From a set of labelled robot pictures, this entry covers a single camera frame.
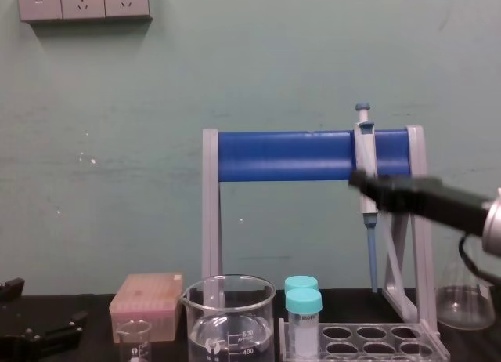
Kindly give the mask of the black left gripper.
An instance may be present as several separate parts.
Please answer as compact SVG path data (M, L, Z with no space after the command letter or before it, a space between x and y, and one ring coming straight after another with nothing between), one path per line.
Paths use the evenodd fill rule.
M17 277L0 284L0 300L13 301L23 294L25 280ZM79 341L88 320L88 313L75 313L66 323L45 332L27 328L18 335L1 336L1 359L11 361L39 361L47 357L47 341Z

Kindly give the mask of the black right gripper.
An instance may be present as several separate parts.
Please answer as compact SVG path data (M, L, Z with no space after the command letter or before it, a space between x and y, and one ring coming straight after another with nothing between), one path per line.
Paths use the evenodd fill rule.
M363 170L351 171L348 185L370 199L379 211L409 213L404 193L410 184L410 211L415 215L481 236L492 200L444 184L434 177L375 176Z

